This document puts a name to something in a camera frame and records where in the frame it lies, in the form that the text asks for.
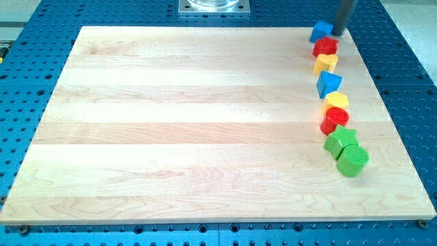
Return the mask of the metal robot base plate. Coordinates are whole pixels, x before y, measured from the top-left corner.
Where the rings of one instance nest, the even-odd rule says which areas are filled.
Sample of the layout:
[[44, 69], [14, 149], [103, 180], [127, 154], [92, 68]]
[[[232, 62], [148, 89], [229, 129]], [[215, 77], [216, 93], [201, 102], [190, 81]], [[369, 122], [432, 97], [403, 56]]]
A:
[[249, 16], [249, 0], [178, 0], [180, 16]]

